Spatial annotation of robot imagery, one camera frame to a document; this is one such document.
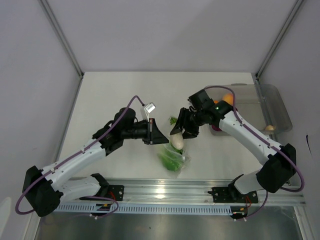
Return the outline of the clear zip top bag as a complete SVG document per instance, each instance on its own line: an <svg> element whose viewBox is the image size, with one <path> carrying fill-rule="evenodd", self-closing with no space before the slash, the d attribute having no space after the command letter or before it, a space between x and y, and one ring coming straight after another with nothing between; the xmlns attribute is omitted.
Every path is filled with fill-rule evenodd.
<svg viewBox="0 0 320 240"><path fill-rule="evenodd" d="M191 162L187 148L176 149L172 143L162 144L156 149L156 156L171 178L177 179Z"/></svg>

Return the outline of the green lettuce leaf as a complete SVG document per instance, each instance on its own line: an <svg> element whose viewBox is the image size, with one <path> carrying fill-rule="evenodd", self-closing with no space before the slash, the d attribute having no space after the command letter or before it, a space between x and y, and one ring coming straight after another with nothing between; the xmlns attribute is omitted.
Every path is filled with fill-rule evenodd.
<svg viewBox="0 0 320 240"><path fill-rule="evenodd" d="M179 172L185 163L184 150L177 150L170 143L159 148L157 157L162 165L171 172Z"/></svg>

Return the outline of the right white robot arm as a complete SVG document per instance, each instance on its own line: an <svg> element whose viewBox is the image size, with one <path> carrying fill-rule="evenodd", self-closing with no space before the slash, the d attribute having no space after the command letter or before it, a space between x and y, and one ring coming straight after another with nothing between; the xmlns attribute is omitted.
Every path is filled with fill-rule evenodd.
<svg viewBox="0 0 320 240"><path fill-rule="evenodd" d="M185 139L196 138L203 125L214 126L235 138L246 147L261 164L261 169L236 177L230 184L228 196L239 202L252 191L265 190L276 193L298 173L296 149L291 144L282 145L254 128L244 120L235 103L214 101L205 89L188 98L189 108L181 108L177 121L170 131L175 146Z"/></svg>

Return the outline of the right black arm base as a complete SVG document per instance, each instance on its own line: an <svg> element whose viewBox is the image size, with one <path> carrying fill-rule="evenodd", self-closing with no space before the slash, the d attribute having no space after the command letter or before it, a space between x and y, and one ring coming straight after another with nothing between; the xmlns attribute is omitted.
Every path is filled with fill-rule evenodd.
<svg viewBox="0 0 320 240"><path fill-rule="evenodd" d="M256 191L241 194L234 187L216 186L212 187L208 192L212 196L214 203L224 204L257 204L259 202Z"/></svg>

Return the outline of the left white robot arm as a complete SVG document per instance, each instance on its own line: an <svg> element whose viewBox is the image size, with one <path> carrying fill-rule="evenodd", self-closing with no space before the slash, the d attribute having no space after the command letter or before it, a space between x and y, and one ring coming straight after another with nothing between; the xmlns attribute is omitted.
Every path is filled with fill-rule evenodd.
<svg viewBox="0 0 320 240"><path fill-rule="evenodd" d="M41 169L30 167L25 173L22 196L39 217L51 214L62 202L79 198L105 199L109 184L99 173L81 180L71 178L122 147L125 140L142 140L146 145L169 143L154 118L136 121L133 109L121 108L78 152Z"/></svg>

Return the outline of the white daikon radish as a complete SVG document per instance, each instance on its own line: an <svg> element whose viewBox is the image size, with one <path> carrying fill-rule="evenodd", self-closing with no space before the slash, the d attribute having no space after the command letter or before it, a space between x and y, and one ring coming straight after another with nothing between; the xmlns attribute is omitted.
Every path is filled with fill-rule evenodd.
<svg viewBox="0 0 320 240"><path fill-rule="evenodd" d="M169 118L169 124L170 124L171 128L174 127L176 122L177 122L177 118L176 117L171 116ZM184 148L184 140L183 140L182 133L179 132L179 133L175 133L173 135L170 135L170 143L175 149L182 150Z"/></svg>

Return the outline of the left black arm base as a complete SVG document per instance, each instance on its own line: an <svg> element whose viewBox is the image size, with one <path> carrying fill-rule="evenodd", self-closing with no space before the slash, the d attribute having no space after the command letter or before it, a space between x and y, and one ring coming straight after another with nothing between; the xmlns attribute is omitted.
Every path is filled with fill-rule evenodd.
<svg viewBox="0 0 320 240"><path fill-rule="evenodd" d="M104 184L99 185L94 195L90 197L110 198L116 201L122 201L124 196L125 187L119 184Z"/></svg>

